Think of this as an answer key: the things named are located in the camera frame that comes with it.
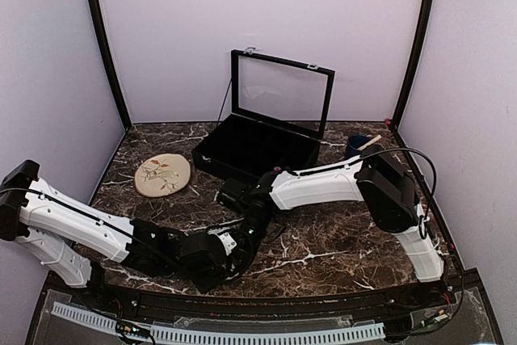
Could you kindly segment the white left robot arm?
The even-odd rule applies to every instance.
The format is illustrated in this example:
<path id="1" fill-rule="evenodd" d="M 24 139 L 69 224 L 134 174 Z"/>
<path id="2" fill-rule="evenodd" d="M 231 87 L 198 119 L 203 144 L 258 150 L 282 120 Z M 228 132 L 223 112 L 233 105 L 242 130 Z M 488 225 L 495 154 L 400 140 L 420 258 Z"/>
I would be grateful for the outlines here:
<path id="1" fill-rule="evenodd" d="M 107 259 L 149 277 L 178 275 L 207 292 L 236 276 L 236 232 L 187 235 L 151 221 L 101 212 L 59 192 L 26 160 L 1 181 L 1 238 L 24 245 L 96 309 L 108 309 L 114 292 L 102 281 L 103 270 L 70 248 L 77 242 Z"/>

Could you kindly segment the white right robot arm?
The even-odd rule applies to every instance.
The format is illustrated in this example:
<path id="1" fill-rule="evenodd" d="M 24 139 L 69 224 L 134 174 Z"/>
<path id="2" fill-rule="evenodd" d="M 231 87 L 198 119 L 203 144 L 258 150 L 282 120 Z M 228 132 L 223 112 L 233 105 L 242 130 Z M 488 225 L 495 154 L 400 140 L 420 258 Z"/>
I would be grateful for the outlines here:
<path id="1" fill-rule="evenodd" d="M 414 180 L 393 157 L 392 149 L 367 147 L 360 155 L 306 170 L 276 167 L 252 185 L 227 179 L 219 204 L 243 216 L 247 237 L 259 241 L 276 211 L 310 204 L 355 201 L 366 204 L 375 225 L 401 244 L 417 280 L 412 300 L 428 308 L 443 295 L 445 259 L 427 227 L 428 212 Z"/>

